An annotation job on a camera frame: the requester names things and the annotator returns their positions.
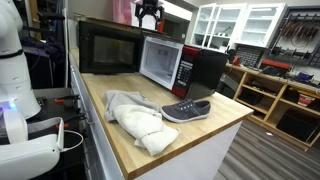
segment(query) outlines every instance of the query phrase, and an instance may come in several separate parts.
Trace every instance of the microwave control panel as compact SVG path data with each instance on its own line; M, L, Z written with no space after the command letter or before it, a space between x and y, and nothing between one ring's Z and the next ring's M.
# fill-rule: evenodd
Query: microwave control panel
M180 61L178 72L176 76L176 80L174 85L181 87L183 89L187 89L189 86L189 81L191 78L191 72L193 67L193 58L188 55L184 55L183 58Z

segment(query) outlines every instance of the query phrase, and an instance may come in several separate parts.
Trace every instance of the blue light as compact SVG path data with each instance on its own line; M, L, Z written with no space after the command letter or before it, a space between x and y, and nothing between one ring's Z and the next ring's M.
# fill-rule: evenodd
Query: blue light
M11 108L12 110L17 110L17 107L16 107L16 105L14 104L14 102L10 101L10 102L9 102L9 106L10 106L10 108Z

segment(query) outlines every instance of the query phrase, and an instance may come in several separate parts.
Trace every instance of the kitchen island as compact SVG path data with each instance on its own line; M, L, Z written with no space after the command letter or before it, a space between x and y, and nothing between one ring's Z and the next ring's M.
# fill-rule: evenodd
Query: kitchen island
M102 172L97 175L99 179L213 179L241 121L253 113L252 109L219 93L203 98L211 102L209 117L184 124L163 120L181 133L160 155L150 156L147 150L134 146L135 138L118 123L107 122L105 92L139 92L159 106L181 99L139 73L80 74L78 50L71 50L69 58L72 89L81 96L80 104L88 113L92 144L97 149L98 157L93 159L100 161L96 166L101 164L101 169L97 168L97 172Z

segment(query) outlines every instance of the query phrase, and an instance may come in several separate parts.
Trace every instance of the towel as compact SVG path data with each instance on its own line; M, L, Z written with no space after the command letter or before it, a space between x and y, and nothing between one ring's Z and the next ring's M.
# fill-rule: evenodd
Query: towel
M153 109L157 112L160 111L160 107L156 103L149 101L146 97L142 96L138 92L110 90L106 92L106 96L108 99L108 105L106 106L105 110L107 121L115 120L113 110L118 105L134 104Z
M161 113L140 105L118 105L113 115L120 126L136 138L135 145L146 148L151 156L160 154L179 135L162 122Z

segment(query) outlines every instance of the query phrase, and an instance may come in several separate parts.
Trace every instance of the white robot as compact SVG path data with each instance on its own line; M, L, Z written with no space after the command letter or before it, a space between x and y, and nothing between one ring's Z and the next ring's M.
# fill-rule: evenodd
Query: white robot
M0 178L30 179L53 168L63 149L63 120L59 133L28 140L36 131L26 119L40 111L33 94L26 57L18 37L22 20L12 0L0 0L0 136L10 144L0 145Z

